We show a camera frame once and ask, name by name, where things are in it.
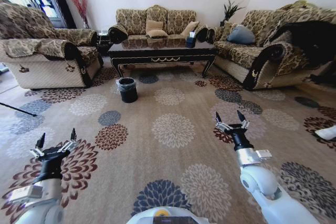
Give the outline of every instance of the glass tabletop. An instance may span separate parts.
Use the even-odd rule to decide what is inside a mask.
[[[195,47],[186,46],[185,38],[168,38],[168,39],[127,39],[120,44],[113,44],[109,51],[127,51],[127,50],[168,50],[168,49],[212,49],[214,45],[208,42],[195,43]]]

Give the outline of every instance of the floral rug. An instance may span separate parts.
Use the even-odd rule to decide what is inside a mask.
[[[251,121],[247,138],[269,149],[264,164],[282,187],[321,223],[336,223],[336,142],[314,134],[336,124],[336,90],[315,84],[249,92],[212,67],[147,65],[123,69],[137,82],[138,100],[121,101],[115,71],[105,63],[89,89],[13,88],[0,100],[38,114],[0,107],[0,223],[23,209],[6,199],[29,185],[41,164],[29,153],[45,132],[45,147],[78,147],[62,164],[65,223],[126,223],[152,207],[189,209],[213,223],[263,223],[239,181],[233,141],[215,129],[215,112]]]

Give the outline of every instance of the black coffee table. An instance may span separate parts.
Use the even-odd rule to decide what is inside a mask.
[[[108,51],[119,77],[123,77],[120,65],[207,62],[202,72],[205,78],[217,53],[218,50],[207,42],[197,41],[195,47],[187,48],[186,40],[181,38],[127,39],[112,45]]]

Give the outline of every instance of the floral sofa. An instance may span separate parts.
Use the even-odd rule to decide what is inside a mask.
[[[0,62],[24,89],[89,87],[102,66],[90,29],[55,29],[35,8],[0,0]]]
[[[146,40],[146,20],[163,22],[163,30],[168,34],[168,39],[185,39],[181,32],[191,22],[196,21],[196,12],[193,10],[167,10],[159,5],[154,5],[146,10],[118,9],[116,13],[117,24],[110,27],[110,41],[115,44],[128,39]],[[205,41],[206,26],[195,29],[199,40]]]
[[[219,50],[215,65],[235,77],[245,89],[292,86],[310,76],[312,66],[301,48],[291,43],[291,34],[270,42],[270,38],[284,24],[309,20],[336,22],[336,11],[316,7],[278,10],[251,10],[242,25],[256,37],[254,45],[228,42],[227,36],[238,24],[226,22],[224,27],[208,30],[207,41]]]

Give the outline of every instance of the trash bin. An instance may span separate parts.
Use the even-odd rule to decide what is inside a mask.
[[[135,102],[138,99],[137,87],[133,78],[120,78],[116,80],[121,100],[126,103]]]

